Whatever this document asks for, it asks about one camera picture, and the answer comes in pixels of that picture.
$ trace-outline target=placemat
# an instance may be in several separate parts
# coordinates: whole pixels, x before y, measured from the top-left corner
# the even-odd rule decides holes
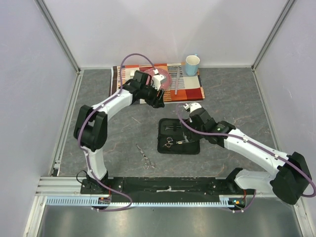
[[[177,69],[180,66],[180,78],[178,82],[178,92],[175,95],[175,86],[177,79]],[[130,72],[140,70],[142,72],[151,68],[151,65],[125,65],[122,68],[123,83],[130,79]],[[185,63],[162,63],[155,64],[156,68],[162,68],[168,71],[171,76],[171,85],[169,89],[165,90],[163,95],[163,101],[165,103],[172,102],[186,102],[186,101],[202,101],[205,99],[204,90],[199,74],[199,70],[195,76],[188,76],[185,73]],[[119,81],[119,69],[120,66],[112,67],[112,80],[110,84],[109,96],[114,94],[120,86]],[[144,104],[144,100],[135,102],[138,104]]]

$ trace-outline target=cable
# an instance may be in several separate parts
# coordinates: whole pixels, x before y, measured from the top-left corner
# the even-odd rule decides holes
[[[82,184],[82,182],[78,179],[78,175],[79,175],[81,172],[84,172],[86,175],[88,175],[88,174],[87,174],[87,172],[86,172],[85,170],[81,170],[81,171],[79,171],[78,174],[76,175],[77,181]]]
[[[88,152],[87,149],[85,149],[84,147],[81,146],[81,138],[82,138],[83,130],[84,130],[85,126],[88,124],[88,121],[90,120],[90,118],[91,118],[100,108],[104,107],[106,104],[108,104],[110,101],[114,100],[115,98],[117,98],[117,97],[121,94],[121,92],[122,92],[122,90],[123,90],[122,67],[123,67],[123,65],[124,65],[125,60],[126,60],[127,58],[129,58],[130,56],[134,56],[134,55],[138,55],[138,56],[144,57],[145,59],[148,60],[148,62],[152,65],[152,67],[155,68],[155,67],[154,67],[154,64],[153,64],[153,63],[149,60],[149,58],[147,58],[145,55],[142,55],[142,54],[140,54],[140,53],[131,53],[131,54],[127,55],[127,56],[122,60],[122,62],[121,62],[121,64],[120,64],[120,68],[119,68],[120,87],[119,87],[118,93],[113,94],[111,97],[108,98],[108,100],[106,100],[103,104],[101,104],[101,105],[99,105],[97,108],[95,108],[95,109],[87,116],[87,118],[85,119],[85,121],[84,121],[83,124],[82,124],[82,127],[81,127],[80,132],[79,132],[79,136],[78,136],[78,146],[79,146],[79,148],[80,148],[81,150],[83,150],[84,155],[85,155],[85,158],[86,158],[86,160],[87,160],[88,170],[91,172],[91,175],[92,175],[93,178],[96,180],[96,182],[97,182],[99,185],[101,185],[103,188],[106,188],[107,190],[112,191],[113,193],[120,194],[120,195],[126,197],[127,199],[129,199],[129,202],[130,202],[130,203],[129,203],[127,206],[120,207],[120,208],[116,208],[116,209],[100,210],[100,209],[97,209],[97,208],[94,208],[94,207],[93,207],[93,208],[92,208],[93,210],[103,211],[103,212],[122,211],[122,210],[128,209],[128,208],[132,205],[132,203],[133,203],[133,200],[132,200],[132,198],[131,198],[129,195],[126,195],[126,194],[124,194],[124,193],[121,193],[121,192],[119,192],[119,191],[116,191],[116,190],[114,190],[114,189],[111,189],[110,187],[104,185],[104,184],[97,178],[97,176],[94,174],[94,172],[93,172],[93,170],[92,170],[92,168],[91,168],[89,152]]]
[[[242,198],[242,200],[246,200],[246,196],[247,196],[247,192],[246,192],[246,190],[244,189],[244,190],[243,190],[243,198]]]
[[[180,112],[179,112],[179,108],[180,106],[183,106],[185,104],[177,104],[176,106],[176,112],[177,112],[177,116],[178,116],[178,119],[180,120],[180,122],[189,130],[191,130],[192,132],[195,132],[197,134],[201,134],[201,135],[204,135],[204,136],[225,136],[225,137],[234,137],[234,138],[238,138],[240,140],[243,140],[243,137],[240,137],[240,136],[237,136],[237,135],[233,135],[233,134],[224,134],[224,133],[216,133],[216,132],[201,132],[201,131],[197,131],[193,128],[191,128],[189,125],[187,125],[183,119],[181,118],[181,115],[180,115]],[[253,142],[253,141],[247,141],[249,144],[251,144],[252,146],[255,146],[256,148],[268,153],[269,155],[271,156],[276,156],[275,153],[267,150],[266,148],[260,146],[259,144]],[[296,165],[294,165],[293,163],[289,162],[288,160],[278,156],[277,157],[278,159],[280,159],[281,161],[287,163],[288,165],[290,165],[293,169],[295,169],[300,175],[302,175],[308,182],[309,184],[312,186],[313,188],[313,193],[310,194],[310,195],[305,195],[305,194],[302,194],[302,197],[306,197],[306,198],[313,198],[316,196],[316,186],[314,184],[314,182],[307,176],[307,174],[305,174],[303,171],[301,171]]]

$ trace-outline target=blue cup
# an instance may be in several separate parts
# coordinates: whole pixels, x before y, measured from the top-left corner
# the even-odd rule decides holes
[[[189,55],[186,58],[186,73],[188,76],[194,76],[198,72],[200,59],[197,54]]]

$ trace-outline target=white wall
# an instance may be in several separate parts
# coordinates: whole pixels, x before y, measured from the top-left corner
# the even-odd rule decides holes
[[[76,74],[33,0],[2,0],[0,22],[0,230],[20,237]]]
[[[204,66],[251,65],[286,0],[45,0],[81,67],[197,53]],[[138,57],[127,63],[146,63]]]
[[[257,69],[280,147],[316,180],[316,1],[297,0]],[[316,198],[308,199],[316,223]]]

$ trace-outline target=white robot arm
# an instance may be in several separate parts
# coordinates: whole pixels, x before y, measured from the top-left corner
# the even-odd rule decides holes
[[[285,162],[289,161],[312,179],[301,154],[294,152],[289,155],[277,151],[248,137],[226,121],[216,122],[199,103],[186,104],[184,108],[190,112],[189,119],[182,124],[186,141],[204,138],[211,144],[243,155],[267,171],[236,168],[229,176],[233,176],[234,183],[239,188],[255,189],[264,194],[274,193],[288,204],[295,204],[303,195],[309,185],[308,180]]]
[[[91,170],[99,180],[107,178],[107,169],[103,161],[103,151],[107,140],[108,121],[121,109],[133,104],[139,99],[144,99],[145,102],[154,108],[164,107],[163,93],[160,89],[161,84],[166,80],[164,75],[154,71],[156,74],[151,77],[149,74],[136,71],[133,79],[128,80],[119,93],[117,91],[106,100],[93,105],[92,107],[84,105],[81,107],[78,119],[75,125],[74,137],[78,139],[80,130],[89,114],[99,108],[89,120],[82,132],[80,145],[88,154],[85,156],[86,160],[89,157],[89,164],[91,169],[88,169],[87,174],[94,179]]]

